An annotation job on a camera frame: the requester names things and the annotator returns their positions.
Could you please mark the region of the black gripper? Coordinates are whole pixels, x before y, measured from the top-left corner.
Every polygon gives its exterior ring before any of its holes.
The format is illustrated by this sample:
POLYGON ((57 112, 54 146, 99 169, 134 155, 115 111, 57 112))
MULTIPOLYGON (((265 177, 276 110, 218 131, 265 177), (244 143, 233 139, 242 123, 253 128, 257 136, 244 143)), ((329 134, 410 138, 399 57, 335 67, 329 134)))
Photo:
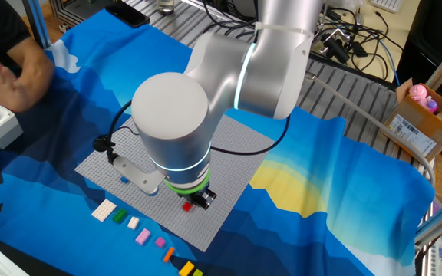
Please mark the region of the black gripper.
POLYGON ((207 210, 211 206, 211 204, 217 197, 217 194, 211 191, 209 189, 209 186, 204 186, 203 188, 195 188, 192 190, 180 189, 176 193, 185 198, 184 204, 196 204, 205 210, 207 210))

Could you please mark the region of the person's left hand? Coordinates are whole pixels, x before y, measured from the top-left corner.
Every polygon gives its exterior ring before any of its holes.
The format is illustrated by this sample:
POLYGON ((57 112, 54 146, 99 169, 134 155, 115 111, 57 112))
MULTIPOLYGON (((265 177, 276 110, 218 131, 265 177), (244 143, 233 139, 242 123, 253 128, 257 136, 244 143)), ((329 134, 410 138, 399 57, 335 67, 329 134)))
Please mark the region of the person's left hand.
POLYGON ((20 84, 16 76, 0 63, 0 105, 13 112, 21 113, 33 104, 25 86, 20 84))

